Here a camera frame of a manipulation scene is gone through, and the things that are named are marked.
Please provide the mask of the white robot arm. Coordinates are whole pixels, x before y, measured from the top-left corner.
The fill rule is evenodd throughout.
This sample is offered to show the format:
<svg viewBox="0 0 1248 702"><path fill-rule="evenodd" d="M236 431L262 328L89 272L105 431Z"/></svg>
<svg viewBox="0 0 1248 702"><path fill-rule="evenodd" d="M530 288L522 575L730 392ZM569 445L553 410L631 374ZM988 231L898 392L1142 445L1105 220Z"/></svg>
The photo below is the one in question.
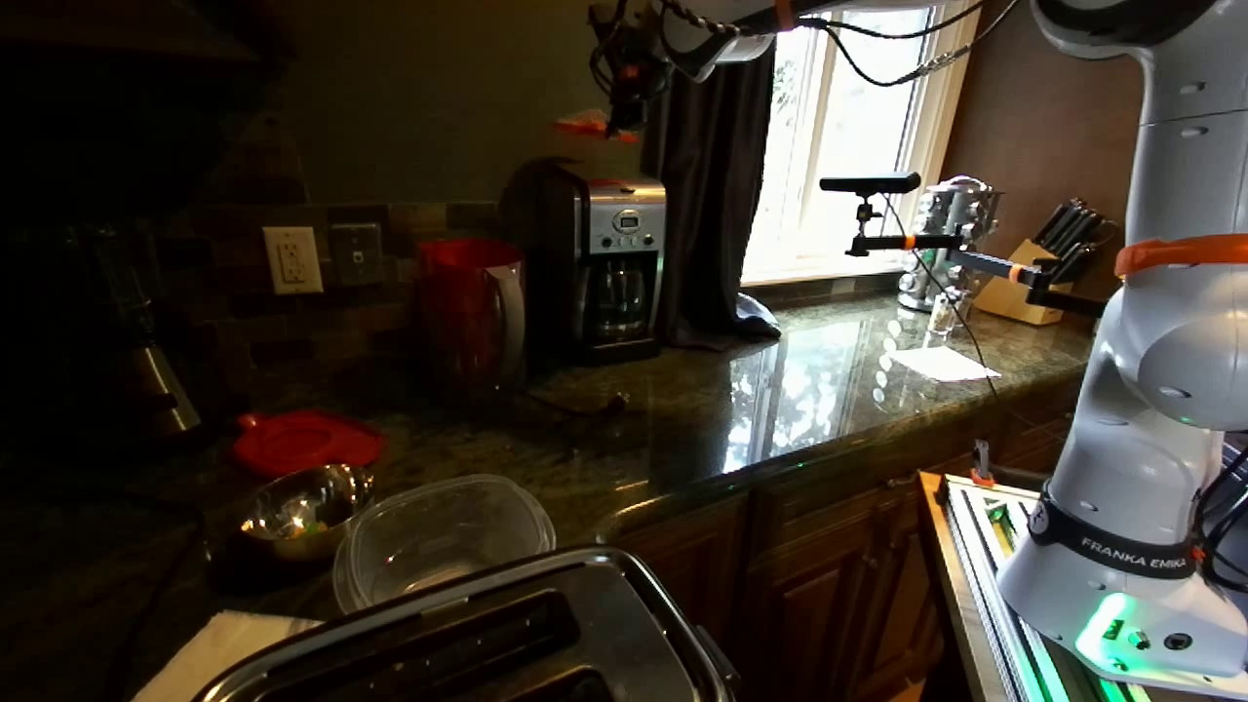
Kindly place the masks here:
<svg viewBox="0 0 1248 702"><path fill-rule="evenodd" d="M1210 521L1248 424L1248 0L1028 0L1079 58L1142 68L1128 231L1073 431L1003 566L1034 634L1107 679L1236 700L1236 528Z"/></svg>

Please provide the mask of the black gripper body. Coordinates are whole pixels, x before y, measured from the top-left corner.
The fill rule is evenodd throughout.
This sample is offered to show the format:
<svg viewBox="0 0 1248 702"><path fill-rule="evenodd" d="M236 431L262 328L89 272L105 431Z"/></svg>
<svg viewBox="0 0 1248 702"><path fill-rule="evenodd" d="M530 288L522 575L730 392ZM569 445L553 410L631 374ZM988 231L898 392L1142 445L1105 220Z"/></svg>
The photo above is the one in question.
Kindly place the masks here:
<svg viewBox="0 0 1248 702"><path fill-rule="evenodd" d="M587 76L608 98L608 133L641 128L673 76L668 21L673 0L587 0Z"/></svg>

